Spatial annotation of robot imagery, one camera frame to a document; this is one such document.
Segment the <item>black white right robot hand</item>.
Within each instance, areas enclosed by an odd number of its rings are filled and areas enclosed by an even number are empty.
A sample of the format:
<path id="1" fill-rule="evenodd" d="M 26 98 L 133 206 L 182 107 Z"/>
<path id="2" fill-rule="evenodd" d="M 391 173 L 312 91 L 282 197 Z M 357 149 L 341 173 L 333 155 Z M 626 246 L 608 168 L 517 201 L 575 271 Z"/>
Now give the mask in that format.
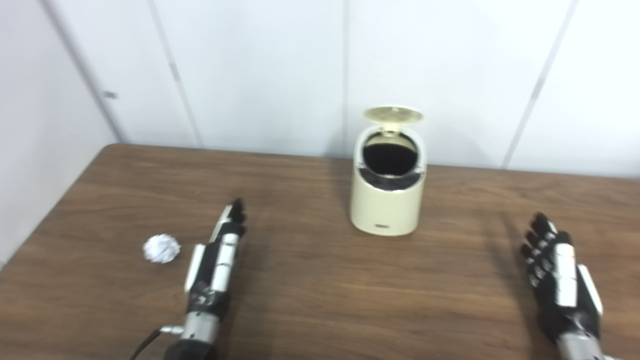
<path id="1" fill-rule="evenodd" d="M 544 335 L 551 341 L 565 333 L 600 340 L 601 297 L 588 268 L 578 264 L 569 233 L 537 212 L 520 250 Z"/>

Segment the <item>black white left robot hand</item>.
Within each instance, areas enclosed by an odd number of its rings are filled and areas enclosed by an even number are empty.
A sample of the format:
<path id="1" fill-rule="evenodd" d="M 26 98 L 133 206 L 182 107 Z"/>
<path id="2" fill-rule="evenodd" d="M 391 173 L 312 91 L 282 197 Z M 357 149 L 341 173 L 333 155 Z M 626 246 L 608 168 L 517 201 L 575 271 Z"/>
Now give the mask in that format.
<path id="1" fill-rule="evenodd" d="M 226 316 L 233 267 L 246 233 L 245 221 L 243 199 L 236 198 L 222 211 L 209 242 L 195 246 L 184 286 L 187 314 L 208 313 L 220 321 Z"/>

